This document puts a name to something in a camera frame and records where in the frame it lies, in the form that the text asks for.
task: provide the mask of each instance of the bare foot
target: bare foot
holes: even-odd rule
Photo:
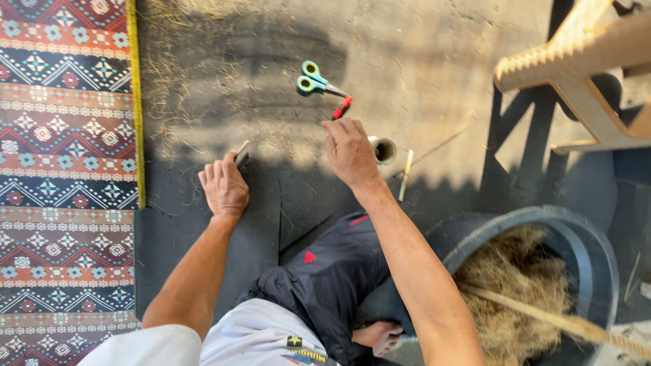
[[[376,357],[384,356],[396,346],[402,327],[392,322],[375,322],[363,329],[353,331],[353,342],[373,348]]]

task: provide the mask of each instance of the patterned rug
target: patterned rug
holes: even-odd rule
[[[124,0],[0,0],[0,365],[134,330]]]

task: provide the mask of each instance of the scissors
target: scissors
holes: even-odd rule
[[[322,89],[324,91],[331,91],[341,96],[348,95],[343,90],[328,83],[327,80],[324,79],[323,76],[321,76],[321,73],[319,73],[319,66],[317,66],[314,62],[312,61],[303,62],[302,69],[303,69],[303,73],[305,73],[305,75],[307,76],[301,75],[296,79],[296,86],[298,86],[298,88],[301,89],[302,91],[311,92],[315,89]]]

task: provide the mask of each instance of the coconut fiber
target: coconut fiber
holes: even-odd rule
[[[546,253],[546,231],[522,225],[480,247],[454,274],[457,285],[494,291],[554,314],[572,308],[565,263]],[[561,340],[553,326],[462,292],[489,366],[519,366],[552,352]]]

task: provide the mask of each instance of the yellow border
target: yellow border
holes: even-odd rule
[[[140,85],[140,53],[135,1],[126,0],[126,23],[131,49],[131,88],[133,93],[133,128],[135,130],[135,162],[138,176],[138,208],[145,208],[145,150],[143,146],[143,104]]]

